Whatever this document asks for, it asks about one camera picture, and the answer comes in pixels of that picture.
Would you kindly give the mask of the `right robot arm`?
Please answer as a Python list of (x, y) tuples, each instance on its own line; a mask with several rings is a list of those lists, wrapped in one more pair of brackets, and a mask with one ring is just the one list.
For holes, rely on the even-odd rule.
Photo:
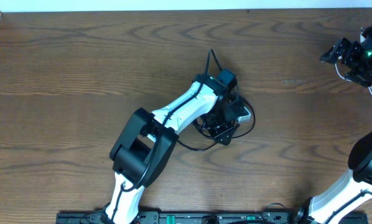
[[(372, 37), (342, 38), (320, 61), (349, 68), (342, 78), (366, 87), (372, 95)], [(342, 218), (372, 198), (372, 131), (353, 146), (348, 170), (325, 192), (312, 197), (295, 216), (295, 223), (340, 223)]]

